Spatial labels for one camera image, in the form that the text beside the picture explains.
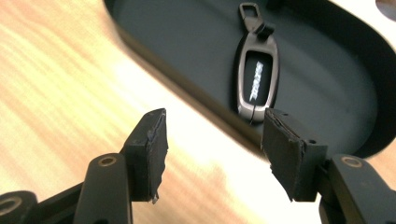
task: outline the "wooden table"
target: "wooden table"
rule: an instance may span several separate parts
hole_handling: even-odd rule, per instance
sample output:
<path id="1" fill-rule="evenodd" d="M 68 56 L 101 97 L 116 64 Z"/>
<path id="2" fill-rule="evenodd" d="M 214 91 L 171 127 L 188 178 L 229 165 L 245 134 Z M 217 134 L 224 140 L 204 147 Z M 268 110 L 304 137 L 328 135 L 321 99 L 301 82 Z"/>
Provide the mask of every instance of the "wooden table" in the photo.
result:
<path id="1" fill-rule="evenodd" d="M 396 23 L 370 0 L 353 7 L 396 46 Z M 181 100 L 120 40 L 100 0 L 0 3 L 0 194 L 38 200 L 118 152 L 150 110 L 167 109 L 169 152 L 157 204 L 135 223 L 318 223 L 318 203 L 290 203 L 267 162 Z M 396 189 L 396 142 L 369 162 Z"/>

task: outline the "key fob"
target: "key fob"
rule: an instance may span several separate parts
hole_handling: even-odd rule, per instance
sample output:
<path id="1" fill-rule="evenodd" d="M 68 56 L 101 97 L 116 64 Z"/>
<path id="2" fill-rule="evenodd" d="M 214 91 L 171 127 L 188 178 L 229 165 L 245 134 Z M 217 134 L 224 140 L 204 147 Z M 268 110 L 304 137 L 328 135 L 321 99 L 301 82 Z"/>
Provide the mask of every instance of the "key fob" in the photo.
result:
<path id="1" fill-rule="evenodd" d="M 254 16 L 245 10 L 253 8 Z M 279 59 L 273 26 L 262 21 L 256 4 L 239 7 L 247 33 L 236 52 L 237 107 L 239 115 L 251 122 L 264 120 L 264 111 L 274 106 L 279 76 Z"/>

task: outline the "metal screw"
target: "metal screw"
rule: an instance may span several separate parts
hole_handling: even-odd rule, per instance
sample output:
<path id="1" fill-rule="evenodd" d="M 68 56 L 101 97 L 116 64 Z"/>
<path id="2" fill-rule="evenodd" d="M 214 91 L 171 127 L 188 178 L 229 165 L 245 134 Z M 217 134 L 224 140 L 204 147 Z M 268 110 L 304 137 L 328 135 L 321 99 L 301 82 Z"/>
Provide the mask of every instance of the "metal screw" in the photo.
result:
<path id="1" fill-rule="evenodd" d="M 354 167 L 354 168 L 361 168 L 363 166 L 363 164 L 361 163 L 361 161 L 353 158 L 353 157 L 342 157 L 341 161 L 343 163 L 345 163 L 346 165 L 350 166 L 350 167 Z"/>
<path id="2" fill-rule="evenodd" d="M 104 158 L 102 158 L 101 160 L 99 160 L 99 165 L 100 166 L 110 166 L 114 163 L 116 163 L 117 159 L 115 157 L 112 156 L 106 156 Z"/>

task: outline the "black plastic case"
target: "black plastic case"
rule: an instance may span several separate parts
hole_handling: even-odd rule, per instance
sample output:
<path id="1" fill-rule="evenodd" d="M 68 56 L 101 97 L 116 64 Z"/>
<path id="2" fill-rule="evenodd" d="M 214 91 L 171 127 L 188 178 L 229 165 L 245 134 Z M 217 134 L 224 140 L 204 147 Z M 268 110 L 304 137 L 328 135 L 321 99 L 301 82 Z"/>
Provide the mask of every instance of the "black plastic case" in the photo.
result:
<path id="1" fill-rule="evenodd" d="M 208 109 L 212 120 L 220 119 L 235 139 L 260 148 L 262 125 L 249 125 L 235 112 L 242 2 L 105 0 L 134 52 Z M 249 2 L 276 25 L 276 109 L 327 143 L 328 156 L 368 157 L 394 139 L 396 54 L 376 31 L 327 0 Z"/>

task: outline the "key fob case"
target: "key fob case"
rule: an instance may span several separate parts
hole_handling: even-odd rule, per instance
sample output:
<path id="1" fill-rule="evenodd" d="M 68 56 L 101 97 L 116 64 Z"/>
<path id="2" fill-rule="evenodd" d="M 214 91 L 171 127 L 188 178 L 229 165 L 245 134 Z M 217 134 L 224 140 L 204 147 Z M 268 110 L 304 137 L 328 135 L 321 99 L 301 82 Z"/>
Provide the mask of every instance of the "key fob case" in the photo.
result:
<path id="1" fill-rule="evenodd" d="M 249 32 L 240 41 L 235 57 L 237 109 L 251 122 L 264 120 L 264 111 L 274 106 L 279 59 L 272 35 L 266 39 Z"/>

